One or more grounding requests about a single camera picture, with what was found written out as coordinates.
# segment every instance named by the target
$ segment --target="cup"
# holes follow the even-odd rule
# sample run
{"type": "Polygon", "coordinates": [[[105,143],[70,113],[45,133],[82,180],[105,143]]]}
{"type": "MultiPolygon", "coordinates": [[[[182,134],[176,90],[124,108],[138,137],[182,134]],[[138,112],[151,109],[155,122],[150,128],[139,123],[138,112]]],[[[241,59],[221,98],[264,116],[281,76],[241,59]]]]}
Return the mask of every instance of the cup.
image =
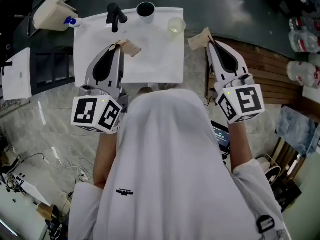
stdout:
{"type": "Polygon", "coordinates": [[[136,13],[145,23],[154,21],[156,7],[152,2],[142,2],[136,7],[136,13]]]}
{"type": "Polygon", "coordinates": [[[186,23],[182,18],[174,17],[168,21],[168,30],[172,36],[181,34],[186,29],[186,23]]]}

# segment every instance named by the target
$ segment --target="black faucet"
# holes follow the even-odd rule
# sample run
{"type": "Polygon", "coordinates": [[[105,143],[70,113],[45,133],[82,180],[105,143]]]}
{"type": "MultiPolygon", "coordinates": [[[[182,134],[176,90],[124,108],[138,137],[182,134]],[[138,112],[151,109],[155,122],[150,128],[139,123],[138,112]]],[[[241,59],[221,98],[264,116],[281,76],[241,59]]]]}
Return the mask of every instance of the black faucet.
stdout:
{"type": "Polygon", "coordinates": [[[106,23],[112,23],[112,32],[116,33],[118,32],[118,20],[120,21],[120,23],[126,23],[128,17],[122,12],[122,10],[115,2],[108,5],[107,11],[108,16],[106,17],[106,23]]]}

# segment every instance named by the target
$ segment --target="strap buckle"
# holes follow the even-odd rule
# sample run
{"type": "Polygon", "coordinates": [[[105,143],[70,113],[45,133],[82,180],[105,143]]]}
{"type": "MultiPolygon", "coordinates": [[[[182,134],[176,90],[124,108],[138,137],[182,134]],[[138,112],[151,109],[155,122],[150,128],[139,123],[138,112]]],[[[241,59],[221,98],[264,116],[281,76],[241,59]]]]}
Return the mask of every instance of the strap buckle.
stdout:
{"type": "Polygon", "coordinates": [[[275,227],[275,220],[269,215],[262,215],[257,221],[256,225],[258,227],[259,233],[263,234],[270,229],[275,227]]]}

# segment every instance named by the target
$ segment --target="beige plastic container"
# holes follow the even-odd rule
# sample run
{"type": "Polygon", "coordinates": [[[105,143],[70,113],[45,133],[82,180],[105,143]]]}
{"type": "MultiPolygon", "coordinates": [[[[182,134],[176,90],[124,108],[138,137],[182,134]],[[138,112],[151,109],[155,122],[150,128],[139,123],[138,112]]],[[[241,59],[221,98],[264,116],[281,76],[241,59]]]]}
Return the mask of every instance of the beige plastic container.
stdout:
{"type": "Polygon", "coordinates": [[[66,31],[69,24],[64,24],[67,17],[78,18],[76,9],[61,0],[46,0],[33,16],[33,25],[39,30],[66,31]]]}

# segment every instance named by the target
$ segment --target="gray floor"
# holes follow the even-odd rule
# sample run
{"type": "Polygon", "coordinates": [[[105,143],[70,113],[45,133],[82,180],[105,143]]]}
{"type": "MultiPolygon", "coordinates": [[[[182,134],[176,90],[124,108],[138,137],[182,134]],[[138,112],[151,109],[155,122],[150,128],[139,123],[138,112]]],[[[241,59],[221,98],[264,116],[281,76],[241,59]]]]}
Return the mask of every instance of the gray floor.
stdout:
{"type": "MultiPolygon", "coordinates": [[[[288,18],[272,9],[269,0],[71,0],[80,17],[107,12],[111,2],[121,9],[136,8],[144,1],[156,7],[184,9],[187,29],[200,32],[209,27],[213,35],[254,44],[288,57],[295,57],[288,33],[288,18]]],[[[26,47],[48,49],[57,46],[73,46],[73,29],[66,32],[41,30],[32,38],[26,37],[27,21],[14,34],[15,52],[26,47]]]]}
{"type": "MultiPolygon", "coordinates": [[[[194,91],[202,100],[205,98],[205,59],[204,49],[191,51],[185,40],[184,81],[181,87],[194,91]]],[[[142,86],[125,85],[131,95],[130,100],[142,86]]],[[[75,165],[80,165],[79,158],[88,159],[93,163],[99,141],[98,133],[88,132],[71,125],[72,104],[77,94],[78,88],[74,83],[37,94],[31,98],[30,104],[0,120],[1,128],[7,134],[16,153],[10,157],[10,160],[12,161],[16,155],[26,158],[36,153],[43,153],[53,165],[46,163],[41,156],[35,156],[26,163],[48,172],[65,193],[74,190],[78,172],[77,168],[66,169],[61,166],[69,166],[67,159],[75,165]]],[[[263,114],[246,123],[254,157],[272,152],[278,139],[275,128],[281,106],[266,105],[265,107],[266,111],[263,114]]],[[[225,115],[219,107],[211,103],[207,111],[212,120],[227,126],[225,115]]],[[[85,169],[91,168],[86,161],[82,161],[82,166],[85,169]]]]}

